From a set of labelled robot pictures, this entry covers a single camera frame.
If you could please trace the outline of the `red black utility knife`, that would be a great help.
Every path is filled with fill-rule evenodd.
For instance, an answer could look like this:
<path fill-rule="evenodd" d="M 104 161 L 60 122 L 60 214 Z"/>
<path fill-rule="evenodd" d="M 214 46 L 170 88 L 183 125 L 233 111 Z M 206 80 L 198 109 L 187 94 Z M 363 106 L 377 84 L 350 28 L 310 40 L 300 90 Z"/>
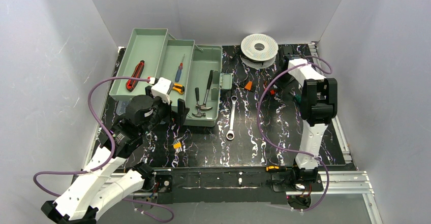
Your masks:
<path fill-rule="evenodd" d="M 145 61 L 144 60 L 139 61 L 138 64 L 136 65 L 131 77 L 132 78 L 140 78 L 141 74 L 143 72 L 144 66 L 145 66 Z M 129 79 L 126 82 L 127 91 L 132 92 L 136 88 L 137 83 L 138 83 L 137 80 Z"/>

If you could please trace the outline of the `small black claw hammer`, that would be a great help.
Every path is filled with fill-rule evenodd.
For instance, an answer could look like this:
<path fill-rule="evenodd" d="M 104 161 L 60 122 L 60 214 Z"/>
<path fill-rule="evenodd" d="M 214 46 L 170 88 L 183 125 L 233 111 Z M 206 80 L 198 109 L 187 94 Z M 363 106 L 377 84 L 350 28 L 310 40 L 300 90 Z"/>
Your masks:
<path fill-rule="evenodd" d="M 192 115 L 195 116 L 195 117 L 199 117 L 199 118 L 206 116 L 206 113 L 202 113 L 201 112 L 200 94 L 199 94 L 199 88 L 198 87 L 195 87 L 195 97 L 196 97 L 196 105 L 195 105 L 195 107 L 197 109 L 197 112 L 196 113 L 192 113 Z"/>

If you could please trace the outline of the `orange utility knife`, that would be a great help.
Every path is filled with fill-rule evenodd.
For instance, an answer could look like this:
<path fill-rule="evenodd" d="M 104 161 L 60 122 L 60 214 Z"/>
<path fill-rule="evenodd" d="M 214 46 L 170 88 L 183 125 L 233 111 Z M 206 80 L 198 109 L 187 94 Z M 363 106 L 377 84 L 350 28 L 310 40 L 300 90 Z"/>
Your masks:
<path fill-rule="evenodd" d="M 178 92 L 179 94 L 184 94 L 185 92 L 185 87 L 181 84 L 178 83 L 174 83 L 172 89 L 176 92 Z"/>

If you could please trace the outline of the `orange hex key set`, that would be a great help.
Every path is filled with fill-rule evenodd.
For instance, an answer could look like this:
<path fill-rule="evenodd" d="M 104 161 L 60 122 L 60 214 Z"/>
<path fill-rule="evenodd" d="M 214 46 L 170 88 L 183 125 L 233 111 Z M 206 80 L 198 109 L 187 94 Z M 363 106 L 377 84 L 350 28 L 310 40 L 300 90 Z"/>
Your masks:
<path fill-rule="evenodd" d="M 253 86 L 252 81 L 243 81 L 240 83 L 241 88 L 254 92 L 255 91 L 255 87 Z"/>

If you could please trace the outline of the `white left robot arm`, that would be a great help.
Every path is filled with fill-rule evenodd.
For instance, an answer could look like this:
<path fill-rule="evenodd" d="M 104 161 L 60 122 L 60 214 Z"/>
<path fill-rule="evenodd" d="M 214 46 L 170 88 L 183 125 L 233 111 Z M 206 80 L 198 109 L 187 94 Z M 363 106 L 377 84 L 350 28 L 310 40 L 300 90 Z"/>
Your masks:
<path fill-rule="evenodd" d="M 68 189 L 55 200 L 46 201 L 41 211 L 55 223 L 96 223 L 111 207 L 129 194 L 152 186 L 155 171 L 146 163 L 131 167 L 119 180 L 103 185 L 111 174 L 143 143 L 143 136 L 162 121 L 183 122 L 189 109 L 182 99 L 181 108 L 172 110 L 171 89 L 165 85 L 148 86 L 144 95 L 131 99 L 125 113 L 107 131 L 90 162 Z"/>

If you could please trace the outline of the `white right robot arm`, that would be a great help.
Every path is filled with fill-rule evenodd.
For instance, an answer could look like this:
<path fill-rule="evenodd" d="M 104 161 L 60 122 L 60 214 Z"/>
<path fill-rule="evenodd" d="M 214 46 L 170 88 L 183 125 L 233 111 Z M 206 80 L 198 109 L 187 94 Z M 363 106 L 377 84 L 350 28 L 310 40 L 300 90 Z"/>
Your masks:
<path fill-rule="evenodd" d="M 297 154 L 296 167 L 313 170 L 318 166 L 324 133 L 337 113 L 337 81 L 326 78 L 310 64 L 305 57 L 293 57 L 287 47 L 279 49 L 278 59 L 281 71 L 290 70 L 282 76 L 282 81 L 295 79 L 301 87 L 299 114 L 303 120 L 303 132 Z"/>

